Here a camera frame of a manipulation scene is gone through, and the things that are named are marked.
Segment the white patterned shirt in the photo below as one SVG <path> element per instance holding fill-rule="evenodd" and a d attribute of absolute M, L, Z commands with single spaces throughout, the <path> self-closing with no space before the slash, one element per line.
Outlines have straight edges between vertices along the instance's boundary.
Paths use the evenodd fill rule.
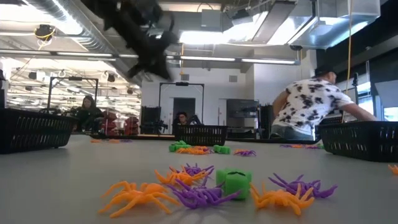
<path fill-rule="evenodd" d="M 286 92 L 287 102 L 272 125 L 290 126 L 307 135 L 331 111 L 354 103 L 336 85 L 317 78 L 293 82 Z"/>

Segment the window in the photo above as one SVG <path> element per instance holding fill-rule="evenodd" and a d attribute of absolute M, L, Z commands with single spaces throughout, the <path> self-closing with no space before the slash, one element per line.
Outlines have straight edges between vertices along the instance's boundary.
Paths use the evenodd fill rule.
<path fill-rule="evenodd" d="M 371 96 L 371 83 L 366 82 L 357 86 L 358 106 L 373 114 L 373 98 Z"/>
<path fill-rule="evenodd" d="M 398 121 L 398 107 L 384 109 L 385 121 Z"/>
<path fill-rule="evenodd" d="M 373 99 L 372 96 L 362 96 L 358 99 L 358 106 L 367 112 L 373 114 Z"/>

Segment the black plastic basket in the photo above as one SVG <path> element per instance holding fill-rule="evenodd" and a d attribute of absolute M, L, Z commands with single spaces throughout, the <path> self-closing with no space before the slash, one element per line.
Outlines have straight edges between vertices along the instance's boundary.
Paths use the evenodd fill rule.
<path fill-rule="evenodd" d="M 398 122 L 362 121 L 319 126 L 327 152 L 375 162 L 398 162 Z"/>
<path fill-rule="evenodd" d="M 192 146 L 223 146 L 227 126 L 175 125 L 175 139 L 183 140 Z"/>
<path fill-rule="evenodd" d="M 66 116 L 0 109 L 0 154 L 65 146 L 75 123 Z"/>

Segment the gray table surface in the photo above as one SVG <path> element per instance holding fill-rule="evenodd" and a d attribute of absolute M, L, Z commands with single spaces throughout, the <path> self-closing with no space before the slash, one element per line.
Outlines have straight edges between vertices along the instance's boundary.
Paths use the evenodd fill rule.
<path fill-rule="evenodd" d="M 277 144 L 227 142 L 232 149 L 253 149 L 257 157 L 232 155 L 193 156 L 168 152 L 167 141 L 90 143 L 87 136 L 72 136 L 63 149 L 0 156 L 0 223 L 396 223 L 398 177 L 387 164 L 331 155 L 322 150 L 286 149 Z M 109 198 L 100 198 L 111 184 L 158 182 L 169 166 L 197 162 L 217 169 L 235 167 L 253 171 L 253 183 L 266 181 L 273 172 L 287 180 L 305 174 L 305 180 L 321 179 L 323 188 L 338 184 L 335 194 L 303 211 L 291 208 L 254 209 L 251 198 L 219 207 L 189 210 L 169 206 L 166 215 L 153 203 L 134 207 L 119 218 L 98 215 Z M 208 186 L 214 186 L 210 180 Z"/>

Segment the jeans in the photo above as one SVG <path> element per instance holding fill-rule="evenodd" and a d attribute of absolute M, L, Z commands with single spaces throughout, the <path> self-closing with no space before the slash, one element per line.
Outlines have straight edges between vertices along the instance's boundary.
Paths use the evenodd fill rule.
<path fill-rule="evenodd" d="M 292 127 L 272 125 L 270 138 L 272 139 L 278 137 L 285 140 L 304 140 L 304 141 L 314 140 L 313 136 L 295 131 Z"/>

